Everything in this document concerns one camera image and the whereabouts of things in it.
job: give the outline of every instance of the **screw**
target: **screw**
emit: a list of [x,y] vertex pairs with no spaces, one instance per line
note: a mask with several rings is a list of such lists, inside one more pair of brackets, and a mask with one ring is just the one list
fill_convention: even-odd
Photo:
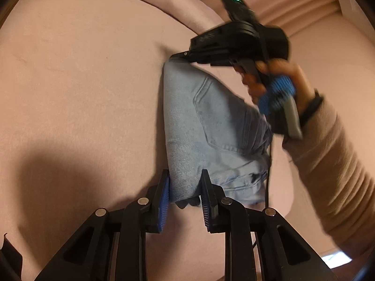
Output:
[[141,197],[139,200],[138,200],[138,204],[139,205],[147,205],[149,203],[149,199],[146,198],[146,197]]
[[106,213],[107,213],[107,210],[105,210],[104,208],[99,208],[97,211],[95,211],[95,215],[97,217],[102,217]]
[[233,200],[230,198],[230,197],[223,197],[221,199],[221,202],[224,204],[224,205],[230,205],[231,203],[233,203]]
[[276,215],[276,210],[273,209],[273,208],[266,208],[266,210],[264,211],[266,213],[266,215],[270,216],[270,217],[273,217]]

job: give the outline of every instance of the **sweater sleeve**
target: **sweater sleeve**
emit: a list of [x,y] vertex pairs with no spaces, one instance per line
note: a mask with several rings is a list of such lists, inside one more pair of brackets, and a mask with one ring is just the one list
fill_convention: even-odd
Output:
[[283,147],[298,168],[323,229],[355,259],[375,246],[374,179],[326,100],[303,134],[303,140],[285,138]]

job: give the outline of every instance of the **hand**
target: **hand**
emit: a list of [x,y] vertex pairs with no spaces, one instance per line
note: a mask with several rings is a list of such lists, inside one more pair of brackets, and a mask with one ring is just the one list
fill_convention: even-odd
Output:
[[[268,67],[262,61],[257,61],[255,64],[257,69],[264,74],[267,74],[269,70],[272,75],[286,75],[290,77],[296,88],[295,99],[298,115],[302,115],[310,102],[315,98],[315,91],[310,86],[299,65],[284,59],[272,59],[269,61]],[[245,73],[242,67],[234,67],[234,69],[241,74],[242,83],[248,86],[248,92],[253,102],[258,104],[259,98],[266,93],[265,86],[258,83],[254,75]]]

